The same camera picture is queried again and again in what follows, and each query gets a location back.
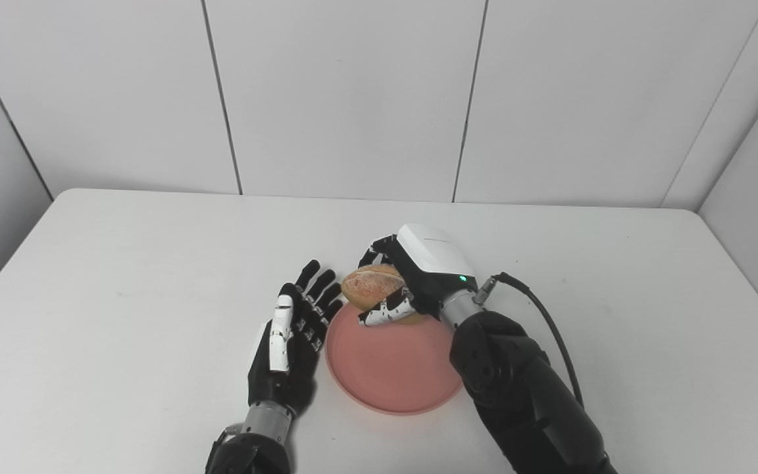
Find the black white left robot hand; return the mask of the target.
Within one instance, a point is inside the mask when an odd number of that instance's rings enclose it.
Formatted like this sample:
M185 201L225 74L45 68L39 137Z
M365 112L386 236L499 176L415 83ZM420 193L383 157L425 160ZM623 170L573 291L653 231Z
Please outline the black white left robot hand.
M343 308L331 268L309 261L295 282L284 283L266 323L247 384L250 406L273 402L297 417L316 390L314 376L334 316Z

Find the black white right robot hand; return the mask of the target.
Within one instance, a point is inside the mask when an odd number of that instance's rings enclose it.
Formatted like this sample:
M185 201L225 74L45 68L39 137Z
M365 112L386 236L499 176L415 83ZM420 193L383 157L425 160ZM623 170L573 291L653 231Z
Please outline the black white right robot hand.
M473 270L463 252L444 231L425 224L406 224L396 234L374 241L360 267L381 262L396 269L400 289L359 315L361 326L381 326L415 313L433 316L450 331L482 311Z

